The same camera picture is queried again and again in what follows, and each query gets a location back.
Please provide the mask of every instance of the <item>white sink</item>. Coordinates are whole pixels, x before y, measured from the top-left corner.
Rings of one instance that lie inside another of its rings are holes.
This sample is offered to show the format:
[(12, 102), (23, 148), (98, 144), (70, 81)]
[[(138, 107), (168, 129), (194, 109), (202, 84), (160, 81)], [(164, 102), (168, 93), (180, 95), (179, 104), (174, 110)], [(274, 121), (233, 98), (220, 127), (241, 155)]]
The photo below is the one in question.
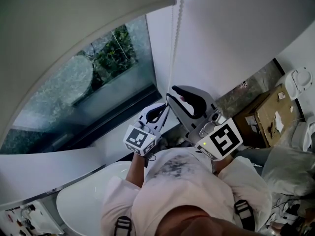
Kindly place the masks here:
[(100, 219), (106, 185), (111, 177), (127, 176), (131, 162), (113, 163), (65, 188), (57, 196), (57, 209), (63, 221), (82, 236), (101, 236)]

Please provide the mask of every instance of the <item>label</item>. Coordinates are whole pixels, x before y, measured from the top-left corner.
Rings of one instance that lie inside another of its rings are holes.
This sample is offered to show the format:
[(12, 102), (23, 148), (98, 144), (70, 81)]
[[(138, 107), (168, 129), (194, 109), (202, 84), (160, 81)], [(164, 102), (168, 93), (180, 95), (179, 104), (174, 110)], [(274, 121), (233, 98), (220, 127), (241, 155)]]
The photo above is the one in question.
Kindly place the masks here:
[(243, 81), (241, 85), (243, 88), (247, 88), (247, 82), (246, 81)]
[(278, 93), (278, 98), (279, 98), (279, 100), (284, 99), (285, 98), (285, 93), (284, 92)]
[(245, 117), (245, 120), (246, 120), (248, 125), (256, 125), (257, 124), (255, 116), (247, 116), (247, 117)]
[(254, 131), (255, 133), (257, 133), (257, 127), (254, 125), (251, 125), (252, 131)]
[(212, 160), (217, 160), (217, 158), (212, 155), (210, 152), (208, 152), (205, 148), (203, 148), (202, 146), (198, 146), (197, 149), (200, 150), (200, 153), (204, 153), (206, 156), (210, 157), (210, 159)]
[(275, 112), (275, 128), (281, 133), (282, 129), (284, 128), (284, 124), (281, 121), (281, 116), (279, 115), (279, 112)]

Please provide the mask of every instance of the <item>cardboard box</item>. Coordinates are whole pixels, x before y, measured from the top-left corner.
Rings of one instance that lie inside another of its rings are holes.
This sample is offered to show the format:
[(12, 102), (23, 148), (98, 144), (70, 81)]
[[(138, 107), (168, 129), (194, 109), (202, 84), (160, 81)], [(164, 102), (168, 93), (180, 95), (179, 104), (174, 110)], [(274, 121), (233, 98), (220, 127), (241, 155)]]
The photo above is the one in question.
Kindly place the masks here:
[(295, 119), (284, 85), (262, 93), (234, 117), (244, 145), (255, 148), (274, 146)]

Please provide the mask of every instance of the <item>glass window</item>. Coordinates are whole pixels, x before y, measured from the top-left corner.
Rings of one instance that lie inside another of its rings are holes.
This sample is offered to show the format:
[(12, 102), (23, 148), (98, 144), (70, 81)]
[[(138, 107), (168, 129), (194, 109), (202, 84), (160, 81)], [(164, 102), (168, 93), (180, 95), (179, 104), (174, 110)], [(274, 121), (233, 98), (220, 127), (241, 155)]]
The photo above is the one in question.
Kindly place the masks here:
[(56, 151), (155, 84), (149, 33), (142, 16), (95, 40), (56, 71), (15, 119), (0, 153)]

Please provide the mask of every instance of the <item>white t-shirt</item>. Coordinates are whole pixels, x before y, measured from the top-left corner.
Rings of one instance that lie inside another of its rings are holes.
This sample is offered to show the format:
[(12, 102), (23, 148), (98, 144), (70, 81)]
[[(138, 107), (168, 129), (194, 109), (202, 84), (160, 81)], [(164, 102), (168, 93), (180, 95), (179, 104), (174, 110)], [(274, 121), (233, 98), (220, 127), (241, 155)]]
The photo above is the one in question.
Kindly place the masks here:
[(133, 236), (153, 236), (162, 218), (179, 206), (196, 206), (211, 217), (235, 223), (234, 204), (245, 199), (252, 206), (255, 228), (267, 221), (272, 197), (248, 159), (237, 157), (217, 176), (211, 161), (190, 148), (172, 148), (156, 154), (148, 165), (142, 188), (114, 177), (108, 184), (102, 217), (105, 236), (114, 235), (120, 216), (132, 220)]

